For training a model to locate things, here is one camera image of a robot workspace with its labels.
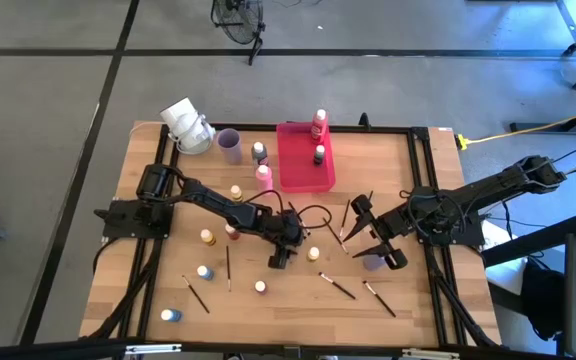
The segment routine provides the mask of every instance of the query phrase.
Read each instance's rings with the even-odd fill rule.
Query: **paint bottle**
[[[252,163],[255,164],[255,169],[260,165],[268,166],[268,151],[264,144],[260,142],[254,143],[250,152],[252,153]]]
[[[237,185],[233,185],[230,188],[230,196],[236,203],[244,201],[244,195],[241,193],[241,189]]]
[[[230,238],[230,240],[237,240],[239,239],[239,236],[241,235],[241,233],[239,231],[237,231],[237,229],[235,229],[234,227],[226,224],[226,234],[228,234],[228,237]]]
[[[315,148],[315,165],[321,165],[324,162],[324,156],[326,153],[326,148],[323,145],[317,145]]]
[[[319,249],[313,246],[308,250],[308,260],[316,261],[317,259],[319,259]]]
[[[215,272],[212,271],[212,269],[209,267],[201,265],[197,268],[197,275],[199,275],[202,279],[212,280],[212,278],[215,276]]]
[[[203,241],[208,246],[213,246],[217,242],[217,238],[213,235],[210,230],[201,230],[201,241]]]
[[[272,170],[266,165],[260,165],[255,171],[259,191],[272,190]]]
[[[179,310],[175,309],[164,309],[161,312],[161,320],[168,321],[168,322],[178,322],[181,320],[182,313]]]
[[[257,281],[257,282],[255,283],[255,290],[256,290],[259,294],[263,295],[263,294],[266,293],[266,290],[268,290],[268,287],[266,286],[266,283],[265,283],[265,282],[259,280],[259,281]]]
[[[312,127],[310,128],[310,135],[312,142],[321,144],[324,142],[324,136],[328,129],[328,113],[324,109],[319,109],[312,117]]]

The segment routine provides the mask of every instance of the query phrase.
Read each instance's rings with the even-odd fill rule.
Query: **pink bottle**
[[[324,135],[328,129],[328,113],[324,109],[319,109],[312,117],[312,128],[310,130],[312,135],[312,142],[321,144],[324,142]]]
[[[266,165],[259,165],[255,171],[259,191],[272,190],[272,170]]]

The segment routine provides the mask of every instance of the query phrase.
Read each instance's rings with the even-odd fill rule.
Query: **red container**
[[[279,184],[288,193],[326,192],[335,185],[330,131],[324,134],[324,162],[315,165],[315,148],[311,135],[312,122],[277,125]]]

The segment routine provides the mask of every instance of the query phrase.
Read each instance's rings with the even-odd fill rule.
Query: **gray floor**
[[[563,50],[572,42],[548,2],[279,2],[289,5],[265,2],[267,48]],[[0,0],[0,47],[112,48],[128,4]],[[236,48],[208,12],[208,1],[142,1],[128,47]],[[0,241],[0,345],[15,341],[109,60],[0,58],[0,226],[9,233]],[[325,107],[335,124],[355,124],[365,111],[376,125],[448,126],[478,138],[512,121],[576,114],[575,81],[576,61],[556,59],[262,57],[248,67],[236,57],[124,58],[38,341],[77,337],[102,228],[92,210],[114,193],[132,123],[159,120],[163,107],[185,96],[214,122],[305,121]],[[574,136],[518,136],[473,145],[461,161],[473,181],[527,155],[574,148]],[[576,155],[558,165],[575,164]],[[513,219],[545,225],[575,215],[576,175],[556,193],[516,199],[510,209]],[[503,217],[501,207],[493,214]],[[498,315],[506,345],[551,351],[517,336],[525,320]]]

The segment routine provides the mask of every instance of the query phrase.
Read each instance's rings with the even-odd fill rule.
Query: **wooden tabletop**
[[[153,162],[159,126],[144,126],[135,131],[124,160],[116,196],[134,199],[135,189],[144,166]],[[241,132],[244,163],[230,166],[216,146],[199,156],[180,156],[178,166],[186,176],[199,179],[213,190],[230,196],[230,187],[239,185],[244,197],[255,195],[256,179],[249,149],[253,142],[263,142],[269,151],[274,172],[275,189],[279,189],[276,134],[274,132]],[[450,129],[431,128],[433,150],[439,185],[452,189],[463,185],[457,149]],[[310,204],[321,204],[333,214],[332,227],[339,231],[346,201],[374,191],[372,211],[377,216],[403,202],[400,190],[411,190],[407,141],[395,134],[331,134],[336,184],[328,193],[287,194],[299,210]],[[419,149],[422,168],[423,153]],[[262,196],[255,202],[278,209],[275,196]],[[322,223],[323,212],[306,211],[307,225]],[[285,270],[270,269],[268,257],[274,246],[258,237],[242,235],[230,240],[224,231],[225,221],[193,204],[176,205],[170,238],[164,242],[163,254],[153,296],[148,324],[150,340],[206,343],[416,346],[437,345],[428,273],[422,247],[416,236],[392,241],[408,258],[408,266],[390,270],[386,266],[369,272],[361,259],[346,255],[328,229],[312,231],[299,254],[288,261]],[[346,233],[354,225],[349,211]],[[216,245],[202,243],[199,233],[210,229],[217,237]],[[134,239],[121,239],[110,246],[99,260],[81,335],[96,330],[124,295],[132,257]],[[376,240],[366,232],[348,241],[351,255],[374,246]],[[230,248],[232,292],[226,282],[226,245]],[[311,246],[321,252],[320,258],[309,262],[306,253]],[[494,341],[500,342],[486,275],[480,257],[468,248],[451,246],[459,295],[477,323]],[[215,271],[212,281],[201,279],[197,267],[206,265]],[[323,271],[353,293],[352,300],[318,276]],[[181,275],[185,274],[202,297],[207,314],[193,297]],[[265,295],[254,291],[257,280],[268,286]],[[397,314],[392,318],[362,284],[373,288]],[[135,302],[130,334],[135,334],[139,304]],[[183,312],[178,323],[164,322],[160,313],[165,308]],[[449,339],[454,339],[450,306],[444,299],[444,314]]]

